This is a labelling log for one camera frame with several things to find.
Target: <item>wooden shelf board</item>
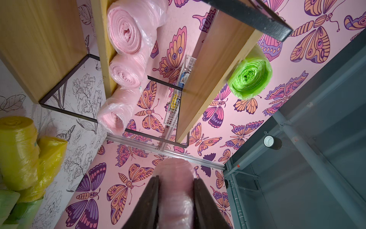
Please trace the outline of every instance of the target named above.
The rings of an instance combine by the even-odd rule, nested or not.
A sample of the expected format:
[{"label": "wooden shelf board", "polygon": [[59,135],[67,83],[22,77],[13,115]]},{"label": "wooden shelf board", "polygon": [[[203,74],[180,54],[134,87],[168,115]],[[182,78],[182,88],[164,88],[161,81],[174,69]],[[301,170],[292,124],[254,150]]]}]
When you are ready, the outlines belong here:
[{"label": "wooden shelf board", "polygon": [[184,86],[176,140],[181,143],[262,36],[262,32],[219,11]]},{"label": "wooden shelf board", "polygon": [[38,103],[86,55],[76,1],[3,1],[0,15],[0,58]]},{"label": "wooden shelf board", "polygon": [[109,63],[117,52],[110,43],[107,32],[107,10],[115,1],[91,0],[106,98],[109,98],[117,88],[117,83],[109,75]]}]

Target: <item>pink wallpaper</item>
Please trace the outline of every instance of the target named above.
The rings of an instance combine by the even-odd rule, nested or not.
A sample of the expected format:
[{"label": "pink wallpaper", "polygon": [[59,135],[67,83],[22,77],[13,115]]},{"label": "pink wallpaper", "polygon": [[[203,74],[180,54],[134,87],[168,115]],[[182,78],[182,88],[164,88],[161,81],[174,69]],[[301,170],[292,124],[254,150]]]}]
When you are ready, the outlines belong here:
[{"label": "pink wallpaper", "polygon": [[[142,195],[155,166],[166,158],[105,141],[79,187],[74,188],[75,193],[55,228],[121,228]],[[201,166],[193,167],[196,176],[207,185],[224,218],[232,225],[222,172],[206,167],[206,171],[213,174],[208,177],[198,169]],[[129,171],[137,168],[143,168],[143,171],[129,175]]]},{"label": "pink wallpaper", "polygon": [[[185,2],[183,6],[179,5],[180,1],[171,3],[168,14],[174,20],[158,29],[157,46],[147,69],[148,75],[171,83],[177,79],[176,72],[182,64],[179,61],[168,62],[169,55],[177,51],[172,44],[179,40],[185,54],[197,54],[216,12],[203,2]],[[294,29],[283,43],[267,35],[258,41],[273,68],[271,82],[261,94],[247,101],[237,99],[225,85],[192,128],[189,147],[184,151],[176,147],[175,151],[225,163],[223,156],[233,155],[275,111],[366,26],[366,2],[363,0],[264,2]],[[137,115],[134,116],[136,129],[161,136],[165,131],[164,107],[170,100],[171,90],[157,84],[156,90],[149,93],[155,95],[151,115],[161,126],[158,125],[160,127],[155,130],[143,128],[142,120],[146,115],[138,116],[141,114],[138,112],[144,113],[144,109],[137,107]],[[211,122],[214,113],[222,114],[219,115],[221,125]]]}]

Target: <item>butterfly print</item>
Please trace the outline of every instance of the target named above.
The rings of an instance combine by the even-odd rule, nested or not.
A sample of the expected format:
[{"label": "butterfly print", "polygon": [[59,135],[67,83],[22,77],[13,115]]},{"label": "butterfly print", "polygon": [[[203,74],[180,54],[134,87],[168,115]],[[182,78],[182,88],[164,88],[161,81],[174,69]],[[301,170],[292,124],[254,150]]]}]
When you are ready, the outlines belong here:
[{"label": "butterfly print", "polygon": [[263,122],[264,122],[264,120],[257,121],[257,122],[251,122],[245,126],[244,125],[235,126],[234,124],[231,124],[233,127],[231,131],[234,134],[236,134],[236,136],[230,136],[233,139],[227,141],[225,145],[220,146],[220,147],[226,147],[226,146],[234,147],[234,149],[238,150],[245,143],[244,139],[249,138],[249,137],[247,137],[247,135],[249,135],[251,132],[255,131],[260,125],[262,125]]},{"label": "butterfly print", "polygon": [[184,6],[189,0],[174,0],[176,7],[181,8]]},{"label": "butterfly print", "polygon": [[188,153],[187,150],[185,151],[184,148],[182,148],[180,146],[176,146],[176,145],[174,146],[174,151],[180,152],[182,154],[187,154],[187,155],[191,154],[191,153]]},{"label": "butterfly print", "polygon": [[210,26],[212,24],[213,18],[215,17],[216,9],[210,10],[204,16],[193,15],[192,18],[196,18],[201,23],[199,26],[199,30],[202,32],[208,33]]},{"label": "butterfly print", "polygon": [[[203,159],[213,161],[215,157],[216,154],[209,154],[205,155]],[[206,176],[211,177],[211,168],[202,165],[201,170],[205,172]]]},{"label": "butterfly print", "polygon": [[224,173],[223,172],[219,172],[219,171],[215,171],[215,174],[216,174],[216,187],[218,189],[222,188],[224,183],[225,183],[225,180],[224,180]]},{"label": "butterfly print", "polygon": [[[127,129],[136,131],[136,123],[135,123],[135,120],[131,119],[128,122]],[[133,134],[133,133],[130,133],[130,132],[127,132],[127,131],[125,131],[122,134],[122,136],[123,137],[130,138],[130,139],[138,140],[138,141],[143,141],[143,142],[152,141],[151,138],[144,137],[144,136],[141,136],[141,135],[138,135],[138,134]]]},{"label": "butterfly print", "polygon": [[344,18],[344,27],[348,30],[358,30],[366,27],[366,12],[359,18],[353,20],[351,15]]},{"label": "butterfly print", "polygon": [[195,146],[198,147],[197,152],[199,156],[202,156],[202,151],[208,149],[209,146],[213,146],[218,143],[222,139],[222,137],[214,137],[208,139],[205,137],[205,134],[201,134],[202,126],[201,123],[198,123],[192,130],[191,136],[189,137],[189,145],[195,143]]},{"label": "butterfly print", "polygon": [[99,155],[103,155],[103,154],[105,153],[105,148],[104,148],[104,146],[102,146],[102,145],[101,145],[97,153],[98,153]]},{"label": "butterfly print", "polygon": [[159,47],[158,47],[158,41],[155,41],[154,48],[150,54],[151,58],[155,58],[159,54]]},{"label": "butterfly print", "polygon": [[148,129],[148,130],[150,130],[150,128],[152,128],[153,130],[156,130],[159,133],[164,133],[164,127],[163,127],[163,125],[153,115],[153,114],[157,114],[157,113],[155,113],[154,108],[156,106],[158,106],[159,99],[158,99],[158,103],[156,104],[156,106],[153,109],[151,109],[151,107],[153,106],[153,103],[154,103],[154,99],[155,99],[155,95],[156,95],[156,90],[157,90],[157,84],[156,84],[156,82],[150,81],[147,84],[147,86],[144,89],[144,91],[142,92],[142,95],[141,95],[141,97],[140,97],[140,99],[138,100],[138,103],[137,103],[137,106],[139,106],[139,107],[141,107],[143,109],[146,109],[146,111],[145,110],[142,110],[140,112],[137,112],[135,115],[137,115],[137,116],[145,116],[145,115],[147,115],[142,120],[142,127],[143,128]]},{"label": "butterfly print", "polygon": [[70,138],[71,138],[71,134],[74,131],[75,127],[76,127],[76,125],[73,125],[66,133],[58,134],[58,135],[56,135],[56,137],[62,138],[69,142]]},{"label": "butterfly print", "polygon": [[141,187],[144,184],[137,186],[133,185],[133,183],[141,181],[143,179],[148,178],[153,174],[154,169],[148,167],[141,167],[139,164],[132,164],[130,169],[128,170],[128,178],[122,173],[118,173],[121,181],[126,184],[116,184],[110,187],[107,191],[107,200],[111,202],[111,222],[112,224],[116,224],[120,219],[124,206],[126,204],[127,196],[128,196],[128,188],[131,188],[131,201],[132,201],[132,189],[134,187]]},{"label": "butterfly print", "polygon": [[224,162],[225,164],[230,159],[230,150],[226,149],[223,153],[223,156],[219,158],[219,162]]},{"label": "butterfly print", "polygon": [[201,178],[199,177],[199,174],[197,173],[198,166],[194,167],[193,169],[194,169],[194,171],[196,172],[196,176],[197,176],[197,178],[198,178],[198,179],[201,179]]},{"label": "butterfly print", "polygon": [[[273,12],[275,12],[283,3],[283,1],[284,0],[269,0],[264,1],[264,3]],[[269,61],[273,61],[275,58],[277,58],[282,50],[282,42],[268,36],[267,34],[263,34],[262,37],[258,40],[257,44],[263,50],[264,55],[268,58]]]},{"label": "butterfly print", "polygon": [[230,94],[230,92],[231,91],[228,84],[225,84],[225,86],[210,103],[211,107],[208,107],[203,113],[203,121],[209,120],[208,123],[214,128],[219,128],[221,126],[224,120],[224,109],[221,106],[224,105],[224,107],[226,107],[228,98],[226,101],[224,101],[224,99]]},{"label": "butterfly print", "polygon": [[76,192],[84,192],[76,197],[81,201],[73,203],[66,208],[68,214],[66,220],[67,227],[73,226],[82,215],[75,228],[97,228],[99,213],[98,205],[94,200],[94,197],[97,196],[99,199],[98,193],[100,192],[100,188],[98,192],[95,192],[95,190],[102,183],[106,169],[107,165],[105,163],[100,163],[89,170],[89,176],[86,174],[84,175],[79,186],[75,190]]},{"label": "butterfly print", "polygon": [[168,78],[170,84],[176,84],[177,82],[182,68],[181,63],[186,50],[186,42],[187,28],[184,26],[181,29],[179,28],[177,34],[173,36],[172,42],[169,43],[167,56],[163,57],[159,63],[159,69],[153,69],[153,71],[159,71],[164,78]]},{"label": "butterfly print", "polygon": [[237,102],[234,104],[234,110],[237,112],[246,111],[249,114],[254,114],[254,112],[258,108],[258,103],[255,98],[251,98],[248,100],[240,100],[238,99]]},{"label": "butterfly print", "polygon": [[121,167],[126,163],[128,157],[131,155],[131,160],[134,158],[134,155],[137,155],[142,158],[146,158],[149,154],[145,152],[143,149],[138,149],[132,146],[127,146],[123,144],[118,145],[117,149],[117,164],[116,166]]},{"label": "butterfly print", "polygon": [[213,189],[212,186],[210,186],[210,187],[213,190],[213,194],[212,194],[213,197],[218,202],[218,203],[216,203],[216,205],[219,208],[219,211],[220,211],[221,215],[224,217],[224,219],[228,223],[229,227],[231,229],[233,229],[230,218],[228,216],[228,215],[230,215],[229,212],[228,212],[230,210],[227,209],[228,207],[230,207],[228,194],[226,192],[221,193],[219,191],[216,191],[215,189]]},{"label": "butterfly print", "polygon": [[85,46],[86,46],[87,54],[89,54],[90,53],[90,48],[89,48],[89,34],[85,38]]},{"label": "butterfly print", "polygon": [[166,156],[165,155],[161,155],[161,154],[158,154],[158,155],[154,155],[154,157],[158,158],[158,159],[155,159],[152,161],[152,164],[157,166],[160,162],[162,162],[163,160],[166,159]]},{"label": "butterfly print", "polygon": [[330,21],[332,13],[326,14],[337,0],[305,0],[304,10],[307,15],[320,16],[322,14],[321,4],[323,3],[324,14],[315,21],[309,21],[301,25],[290,35],[296,37],[309,32],[294,48],[290,56],[292,62],[299,62],[304,55],[307,60],[313,63],[324,63],[330,53],[330,41],[325,28],[321,25]]},{"label": "butterfly print", "polygon": [[306,79],[309,74],[305,71],[297,78],[291,78],[287,84],[280,84],[276,87],[273,91],[269,91],[267,97],[265,99],[270,100],[273,99],[274,101],[270,102],[269,104],[273,104],[271,107],[265,109],[263,114],[265,116],[269,115],[272,116],[280,107],[285,104],[291,98],[294,90],[296,90]]}]

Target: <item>green plastic bag roll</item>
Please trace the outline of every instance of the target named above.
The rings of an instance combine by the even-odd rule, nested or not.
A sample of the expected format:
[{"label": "green plastic bag roll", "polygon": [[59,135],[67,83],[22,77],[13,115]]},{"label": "green plastic bag roll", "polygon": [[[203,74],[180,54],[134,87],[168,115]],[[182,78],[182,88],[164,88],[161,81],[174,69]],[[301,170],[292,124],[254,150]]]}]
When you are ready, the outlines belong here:
[{"label": "green plastic bag roll", "polygon": [[0,225],[8,218],[19,196],[17,192],[0,189]]},{"label": "green plastic bag roll", "polygon": [[18,203],[33,202],[41,198],[46,188],[59,173],[64,161],[67,141],[57,137],[42,137],[38,141],[40,147],[38,181],[32,187],[19,191]]},{"label": "green plastic bag roll", "polygon": [[4,224],[19,224],[17,229],[29,229],[42,204],[43,198],[29,203],[18,203]]},{"label": "green plastic bag roll", "polygon": [[258,45],[238,64],[228,80],[231,92],[241,100],[261,93],[272,78],[272,67]]},{"label": "green plastic bag roll", "polygon": [[0,169],[8,189],[19,191],[37,182],[39,153],[32,119],[0,118]]},{"label": "green plastic bag roll", "polygon": [[19,224],[3,224],[0,229],[17,229]]}]

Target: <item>leaf drawing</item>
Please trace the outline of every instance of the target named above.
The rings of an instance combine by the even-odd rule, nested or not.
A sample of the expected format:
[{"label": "leaf drawing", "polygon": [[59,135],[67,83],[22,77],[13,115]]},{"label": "leaf drawing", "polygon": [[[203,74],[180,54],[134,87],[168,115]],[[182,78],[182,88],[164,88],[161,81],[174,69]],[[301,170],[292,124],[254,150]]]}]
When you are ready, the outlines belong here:
[{"label": "leaf drawing", "polygon": [[25,95],[13,95],[9,98],[0,96],[0,111],[15,111],[22,107]]}]

